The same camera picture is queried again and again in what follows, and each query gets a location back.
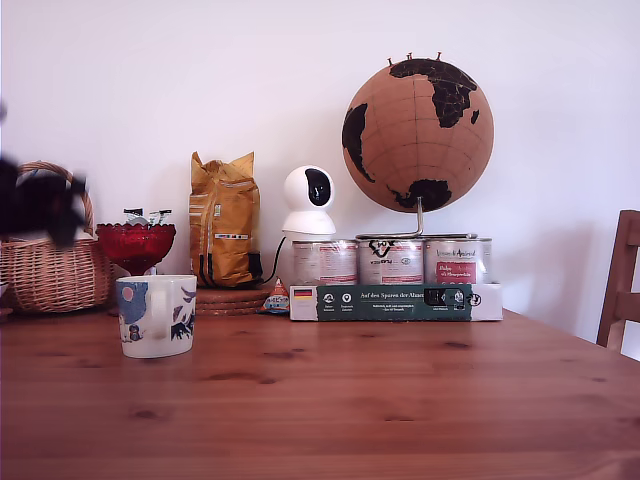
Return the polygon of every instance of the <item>green box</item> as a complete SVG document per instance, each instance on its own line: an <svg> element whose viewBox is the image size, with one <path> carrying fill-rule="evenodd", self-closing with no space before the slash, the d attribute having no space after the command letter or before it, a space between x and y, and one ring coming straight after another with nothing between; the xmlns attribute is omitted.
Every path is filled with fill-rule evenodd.
<svg viewBox="0 0 640 480"><path fill-rule="evenodd" d="M499 284L292 286L299 321L501 320Z"/></svg>

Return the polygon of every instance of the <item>mug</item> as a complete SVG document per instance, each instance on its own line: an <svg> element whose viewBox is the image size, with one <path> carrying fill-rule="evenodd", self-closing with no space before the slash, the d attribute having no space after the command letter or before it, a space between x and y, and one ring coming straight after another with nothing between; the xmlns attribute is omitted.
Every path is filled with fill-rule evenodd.
<svg viewBox="0 0 640 480"><path fill-rule="evenodd" d="M188 352L196 319L195 275L144 275L116 280L120 339L127 357Z"/></svg>

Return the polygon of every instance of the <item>metal can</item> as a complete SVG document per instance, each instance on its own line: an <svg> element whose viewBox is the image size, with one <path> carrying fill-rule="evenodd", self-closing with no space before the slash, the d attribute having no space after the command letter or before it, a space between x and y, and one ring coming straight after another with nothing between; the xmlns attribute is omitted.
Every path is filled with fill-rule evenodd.
<svg viewBox="0 0 640 480"><path fill-rule="evenodd" d="M427 283L491 283L490 238L426 238Z"/></svg>
<svg viewBox="0 0 640 480"><path fill-rule="evenodd" d="M415 285L424 280L424 242L378 238L358 240L360 283Z"/></svg>
<svg viewBox="0 0 640 480"><path fill-rule="evenodd" d="M293 244L293 285L356 285L355 240Z"/></svg>

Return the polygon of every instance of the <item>wooden chair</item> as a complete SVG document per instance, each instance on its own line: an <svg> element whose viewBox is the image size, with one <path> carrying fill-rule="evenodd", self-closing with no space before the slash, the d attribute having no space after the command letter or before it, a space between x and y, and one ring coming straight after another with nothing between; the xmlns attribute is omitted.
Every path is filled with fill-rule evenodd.
<svg viewBox="0 0 640 480"><path fill-rule="evenodd" d="M598 329L598 345L618 352L627 320L640 322L640 293L631 293L640 247L640 212L622 210Z"/></svg>

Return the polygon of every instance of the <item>yellow bag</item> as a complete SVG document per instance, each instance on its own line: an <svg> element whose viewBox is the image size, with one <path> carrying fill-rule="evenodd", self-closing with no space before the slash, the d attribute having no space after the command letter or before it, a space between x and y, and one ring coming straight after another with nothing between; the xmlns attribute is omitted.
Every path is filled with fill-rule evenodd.
<svg viewBox="0 0 640 480"><path fill-rule="evenodd" d="M247 286L260 281L257 246L260 193L253 180L253 152L231 163L203 165L191 156L189 225L191 270L198 285Z"/></svg>

